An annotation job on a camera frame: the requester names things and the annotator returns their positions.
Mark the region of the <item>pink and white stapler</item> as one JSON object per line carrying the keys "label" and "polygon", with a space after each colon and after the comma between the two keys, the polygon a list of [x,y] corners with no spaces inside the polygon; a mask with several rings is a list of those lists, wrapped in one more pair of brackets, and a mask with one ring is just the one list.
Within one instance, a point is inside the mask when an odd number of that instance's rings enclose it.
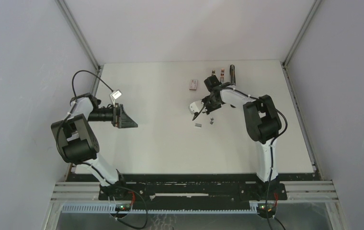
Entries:
{"label": "pink and white stapler", "polygon": [[220,82],[224,83],[225,82],[225,69],[221,69],[220,72]]}

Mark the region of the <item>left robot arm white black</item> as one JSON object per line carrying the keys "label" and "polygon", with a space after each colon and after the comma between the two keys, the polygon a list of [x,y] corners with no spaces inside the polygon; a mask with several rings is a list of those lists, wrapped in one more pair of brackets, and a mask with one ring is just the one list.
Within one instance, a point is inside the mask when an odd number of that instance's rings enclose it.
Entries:
{"label": "left robot arm white black", "polygon": [[101,186],[111,186],[110,194],[118,200],[127,197],[129,188],[121,173],[100,155],[100,145],[90,122],[109,122],[116,128],[137,128],[138,124],[119,103],[100,106],[101,100],[90,93],[70,100],[67,116],[51,125],[59,155],[66,163],[84,166]]}

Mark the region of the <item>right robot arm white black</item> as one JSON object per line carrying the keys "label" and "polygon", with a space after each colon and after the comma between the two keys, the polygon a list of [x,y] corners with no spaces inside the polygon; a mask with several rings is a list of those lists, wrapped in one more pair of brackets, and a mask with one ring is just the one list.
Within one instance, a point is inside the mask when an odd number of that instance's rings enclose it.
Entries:
{"label": "right robot arm white black", "polygon": [[259,151],[259,169],[256,174],[261,183],[255,187],[256,195],[261,199],[269,199],[275,192],[270,181],[278,175],[275,148],[276,140],[283,134],[280,132],[280,118],[284,119],[284,131],[288,126],[287,119],[276,109],[269,95],[256,97],[246,94],[235,89],[230,82],[221,83],[214,75],[206,78],[204,84],[210,94],[201,100],[199,111],[193,113],[194,117],[198,117],[200,113],[210,114],[224,104],[242,109],[246,131],[251,140],[258,145]]}

